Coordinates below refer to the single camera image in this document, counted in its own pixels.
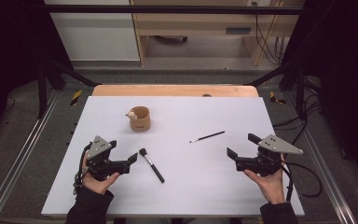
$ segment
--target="human hand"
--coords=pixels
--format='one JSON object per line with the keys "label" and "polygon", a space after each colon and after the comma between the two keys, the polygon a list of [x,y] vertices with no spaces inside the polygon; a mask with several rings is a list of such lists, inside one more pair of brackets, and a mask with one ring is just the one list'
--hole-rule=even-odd
{"label": "human hand", "polygon": [[[87,158],[83,158],[83,167],[87,167]],[[120,173],[110,175],[104,181],[94,179],[91,174],[86,173],[83,175],[83,186],[99,194],[105,194],[109,186],[113,185],[120,176]]]}
{"label": "human hand", "polygon": [[250,170],[243,171],[250,179],[252,179],[264,197],[272,204],[285,203],[283,194],[282,169],[279,169],[273,175],[260,176]]}

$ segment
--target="black curtain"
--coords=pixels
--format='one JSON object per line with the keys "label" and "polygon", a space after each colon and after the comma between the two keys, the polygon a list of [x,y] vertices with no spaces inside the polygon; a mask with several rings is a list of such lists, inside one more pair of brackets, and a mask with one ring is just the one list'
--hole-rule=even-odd
{"label": "black curtain", "polygon": [[45,3],[0,0],[0,117],[8,93],[37,80],[37,69],[42,62],[53,60],[73,69],[49,13],[26,10],[26,4]]}
{"label": "black curtain", "polygon": [[[312,3],[319,7],[329,4]],[[296,55],[299,43],[315,23],[313,19],[299,18],[286,62]],[[358,1],[337,0],[299,56],[305,75],[321,79],[325,114],[348,157],[358,162]],[[295,77],[290,72],[285,76]]]}

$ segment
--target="white tabletop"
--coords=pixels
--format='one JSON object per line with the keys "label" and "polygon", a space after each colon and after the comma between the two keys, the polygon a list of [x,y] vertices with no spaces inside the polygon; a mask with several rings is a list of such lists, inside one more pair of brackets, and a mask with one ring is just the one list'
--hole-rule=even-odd
{"label": "white tabletop", "polygon": [[[125,116],[132,107],[147,106],[151,128],[135,133]],[[189,143],[212,133],[223,134]],[[100,135],[117,147],[112,161],[126,160],[141,148],[165,179],[161,183],[140,154],[127,175],[110,187],[115,194],[108,215],[116,217],[245,217],[259,215],[266,203],[258,186],[227,156],[227,147],[253,158],[257,145],[248,133],[264,138],[274,133],[259,97],[89,97],[62,166],[50,190],[43,215],[66,216],[75,204],[74,176],[83,148]],[[283,179],[287,186],[288,178]],[[298,216],[304,210],[293,191]]]}

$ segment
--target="black sleeve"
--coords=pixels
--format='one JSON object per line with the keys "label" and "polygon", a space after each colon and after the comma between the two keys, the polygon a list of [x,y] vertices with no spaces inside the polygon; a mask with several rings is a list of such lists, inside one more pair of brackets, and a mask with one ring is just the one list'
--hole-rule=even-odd
{"label": "black sleeve", "polygon": [[297,224],[297,217],[290,203],[266,203],[260,207],[265,224]]}
{"label": "black sleeve", "polygon": [[106,224],[107,208],[113,197],[109,190],[102,195],[82,187],[75,205],[66,216],[65,224]]}

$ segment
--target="brush bristles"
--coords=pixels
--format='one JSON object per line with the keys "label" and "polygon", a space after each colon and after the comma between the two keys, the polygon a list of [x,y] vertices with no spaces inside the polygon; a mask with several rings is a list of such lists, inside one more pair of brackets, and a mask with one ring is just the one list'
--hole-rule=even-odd
{"label": "brush bristles", "polygon": [[142,148],[141,150],[139,150],[139,153],[141,153],[142,156],[146,155],[146,149]]}

